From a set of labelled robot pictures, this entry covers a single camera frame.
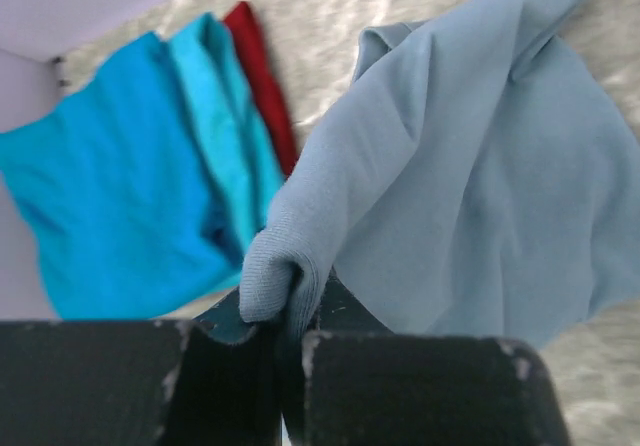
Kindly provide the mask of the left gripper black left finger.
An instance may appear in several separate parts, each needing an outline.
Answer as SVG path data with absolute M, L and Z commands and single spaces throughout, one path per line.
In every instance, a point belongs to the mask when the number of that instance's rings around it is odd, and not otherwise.
M 273 335 L 231 292 L 195 319 L 7 321 L 5 445 L 276 445 Z

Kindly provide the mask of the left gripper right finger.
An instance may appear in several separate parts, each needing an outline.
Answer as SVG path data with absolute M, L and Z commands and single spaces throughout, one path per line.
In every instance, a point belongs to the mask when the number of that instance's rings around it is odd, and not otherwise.
M 295 445 L 568 445 L 551 375 L 505 338 L 396 335 L 336 278 L 279 353 Z

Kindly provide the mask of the grey-blue t-shirt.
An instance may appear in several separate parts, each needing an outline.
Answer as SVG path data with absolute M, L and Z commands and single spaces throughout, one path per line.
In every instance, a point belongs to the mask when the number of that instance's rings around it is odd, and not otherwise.
M 327 279 L 396 333 L 540 346 L 639 295 L 639 145 L 557 32 L 582 0 L 469 0 L 365 29 L 244 260 L 300 336 Z

